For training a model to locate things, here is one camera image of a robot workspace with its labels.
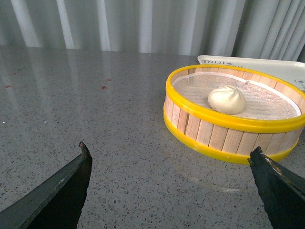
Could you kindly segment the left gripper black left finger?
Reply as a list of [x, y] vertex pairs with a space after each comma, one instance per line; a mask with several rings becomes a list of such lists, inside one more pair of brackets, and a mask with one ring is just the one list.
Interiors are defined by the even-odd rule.
[[92, 171], [92, 157], [80, 142], [81, 154], [23, 198], [0, 213], [2, 229], [77, 228]]

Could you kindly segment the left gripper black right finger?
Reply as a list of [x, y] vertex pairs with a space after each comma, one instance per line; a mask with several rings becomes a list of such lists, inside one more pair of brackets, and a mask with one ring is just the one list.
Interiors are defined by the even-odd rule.
[[258, 194], [274, 229], [305, 227], [305, 179], [263, 154], [248, 159]]

